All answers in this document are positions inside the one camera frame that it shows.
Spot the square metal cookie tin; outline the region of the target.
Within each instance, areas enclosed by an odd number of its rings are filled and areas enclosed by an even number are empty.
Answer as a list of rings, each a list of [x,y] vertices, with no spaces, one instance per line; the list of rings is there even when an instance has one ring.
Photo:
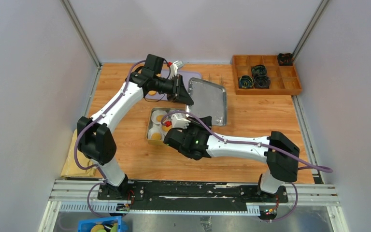
[[[150,113],[146,139],[150,145],[164,145],[163,141],[170,127],[161,124],[162,117],[174,108],[153,108]]]

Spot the silver tin lid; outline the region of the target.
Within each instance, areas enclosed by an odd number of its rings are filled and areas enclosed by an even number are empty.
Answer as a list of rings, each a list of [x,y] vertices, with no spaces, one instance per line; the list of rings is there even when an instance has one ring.
[[[194,104],[186,106],[187,112],[199,118],[211,116],[214,126],[227,124],[227,92],[224,86],[191,78],[188,82],[188,93]]]

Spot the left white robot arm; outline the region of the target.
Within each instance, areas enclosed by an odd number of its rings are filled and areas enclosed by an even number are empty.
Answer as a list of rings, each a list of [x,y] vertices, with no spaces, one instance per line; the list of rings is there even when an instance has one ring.
[[[115,160],[117,145],[113,132],[128,111],[150,91],[166,95],[170,102],[193,105],[183,77],[178,70],[182,61],[169,62],[149,54],[145,60],[132,65],[118,92],[91,117],[82,116],[77,122],[77,138],[73,158],[81,170],[97,168],[110,193],[122,200],[128,195],[127,175]]]

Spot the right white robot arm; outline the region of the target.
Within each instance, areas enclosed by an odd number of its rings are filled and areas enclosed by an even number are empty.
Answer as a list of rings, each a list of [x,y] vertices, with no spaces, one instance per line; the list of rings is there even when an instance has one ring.
[[[171,129],[164,144],[189,159],[235,157],[266,164],[267,170],[260,175],[256,189],[263,202],[274,198],[283,183],[298,179],[300,149],[279,131],[254,138],[226,136],[213,132],[211,116],[200,118],[185,111],[167,113],[161,123],[167,122]]]

